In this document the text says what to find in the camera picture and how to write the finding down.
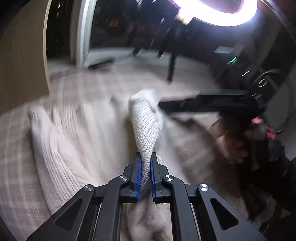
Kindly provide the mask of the person's right hand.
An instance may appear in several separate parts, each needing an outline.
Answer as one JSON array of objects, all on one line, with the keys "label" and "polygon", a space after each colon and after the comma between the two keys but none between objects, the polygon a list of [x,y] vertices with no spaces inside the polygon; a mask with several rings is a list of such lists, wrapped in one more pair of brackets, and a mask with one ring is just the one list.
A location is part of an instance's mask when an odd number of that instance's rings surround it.
[{"label": "person's right hand", "polygon": [[242,163],[250,159],[253,163],[268,154],[268,139],[258,141],[251,139],[251,123],[226,122],[219,117],[209,128],[215,139],[222,141],[227,158],[233,163]]}]

